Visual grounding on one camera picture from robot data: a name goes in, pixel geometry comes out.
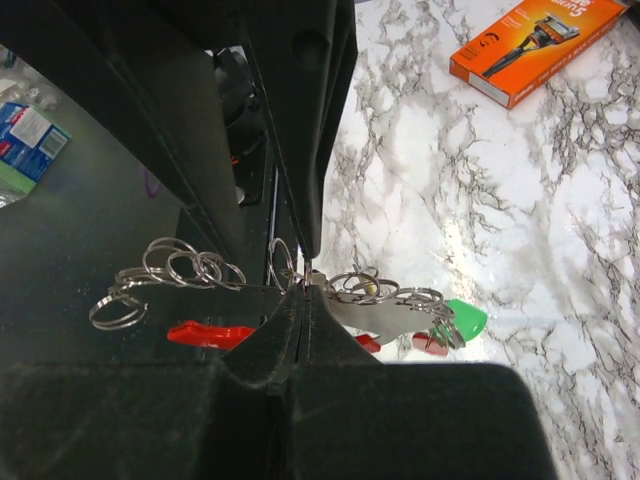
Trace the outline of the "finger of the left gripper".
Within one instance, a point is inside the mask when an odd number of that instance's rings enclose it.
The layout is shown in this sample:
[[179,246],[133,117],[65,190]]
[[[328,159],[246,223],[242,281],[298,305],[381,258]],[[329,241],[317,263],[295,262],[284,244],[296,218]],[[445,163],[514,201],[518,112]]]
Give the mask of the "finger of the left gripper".
[[258,84],[298,243],[321,249],[324,179],[358,55],[351,1],[242,1]]
[[216,1],[5,1],[1,41],[77,102],[228,258],[240,214],[214,68]]

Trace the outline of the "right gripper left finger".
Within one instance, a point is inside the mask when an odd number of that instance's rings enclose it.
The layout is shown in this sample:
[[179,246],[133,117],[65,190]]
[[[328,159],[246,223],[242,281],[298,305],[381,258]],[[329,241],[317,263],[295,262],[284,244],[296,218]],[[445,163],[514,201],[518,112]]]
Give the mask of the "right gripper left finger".
[[291,479],[280,393],[219,360],[19,365],[1,376],[1,475]]

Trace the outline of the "metal key organizer red handle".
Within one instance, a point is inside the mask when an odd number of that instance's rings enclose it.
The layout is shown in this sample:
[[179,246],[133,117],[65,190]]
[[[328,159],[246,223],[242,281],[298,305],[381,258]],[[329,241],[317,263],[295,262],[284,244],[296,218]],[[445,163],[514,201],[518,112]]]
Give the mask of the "metal key organizer red handle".
[[221,255],[199,251],[178,238],[160,237],[147,246],[139,266],[116,273],[88,318],[101,331],[126,329],[157,313],[160,300],[166,298],[177,305],[170,316],[169,341],[229,351],[254,328],[206,325],[204,318],[270,317],[287,293],[312,285],[327,301],[333,318],[350,329],[366,351],[377,353],[404,335],[411,342],[417,332],[431,336],[434,310],[451,300],[433,288],[402,287],[373,267],[353,266],[333,277],[314,269],[300,274],[280,238],[268,244],[267,279],[266,286],[251,285],[240,267]]

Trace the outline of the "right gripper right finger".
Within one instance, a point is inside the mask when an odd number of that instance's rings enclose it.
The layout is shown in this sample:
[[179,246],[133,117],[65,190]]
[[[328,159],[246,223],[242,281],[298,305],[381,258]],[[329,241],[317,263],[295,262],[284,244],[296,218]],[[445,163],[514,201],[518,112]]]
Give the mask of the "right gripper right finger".
[[449,320],[430,293],[384,301],[287,294],[299,332],[287,378],[291,479],[551,479],[533,400],[511,369],[488,363],[382,364],[341,326],[359,314],[409,330],[406,316]]

